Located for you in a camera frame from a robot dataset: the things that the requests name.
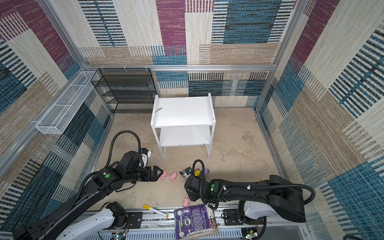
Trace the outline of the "pink pig toy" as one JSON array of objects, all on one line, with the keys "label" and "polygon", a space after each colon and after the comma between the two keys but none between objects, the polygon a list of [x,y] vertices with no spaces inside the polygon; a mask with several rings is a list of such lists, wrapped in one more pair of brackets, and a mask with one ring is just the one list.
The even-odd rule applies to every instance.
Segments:
[{"label": "pink pig toy", "polygon": [[160,177],[160,179],[164,180],[166,177],[167,177],[167,171],[164,170],[162,175],[161,175],[161,177]]},{"label": "pink pig toy", "polygon": [[171,181],[174,181],[178,176],[178,173],[177,172],[173,172],[171,175],[170,175],[170,180]]},{"label": "pink pig toy", "polygon": [[191,200],[189,198],[184,198],[183,200],[183,207],[186,208],[190,205]]}]

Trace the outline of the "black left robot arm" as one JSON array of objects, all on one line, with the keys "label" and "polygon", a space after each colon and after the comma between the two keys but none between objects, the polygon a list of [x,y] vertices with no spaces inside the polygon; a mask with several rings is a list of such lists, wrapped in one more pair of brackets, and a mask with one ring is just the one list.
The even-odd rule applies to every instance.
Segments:
[{"label": "black left robot arm", "polygon": [[75,196],[46,217],[21,225],[13,230],[14,240],[55,240],[91,206],[112,192],[122,191],[125,183],[156,182],[163,170],[157,166],[142,167],[142,155],[135,151],[125,153],[119,162],[91,173],[81,184]]}]

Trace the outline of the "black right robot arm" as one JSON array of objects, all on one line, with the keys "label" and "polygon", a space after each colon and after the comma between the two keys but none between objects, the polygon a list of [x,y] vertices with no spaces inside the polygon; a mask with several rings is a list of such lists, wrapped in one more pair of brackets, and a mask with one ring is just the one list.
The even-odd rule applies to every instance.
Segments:
[{"label": "black right robot arm", "polygon": [[222,179],[207,182],[196,176],[189,176],[185,190],[191,201],[201,199],[212,210],[217,210],[221,202],[238,201],[238,217],[258,219],[276,214],[281,218],[296,222],[306,222],[305,205],[313,200],[303,198],[303,189],[311,188],[293,184],[284,178],[271,175],[261,182],[240,183]]}]

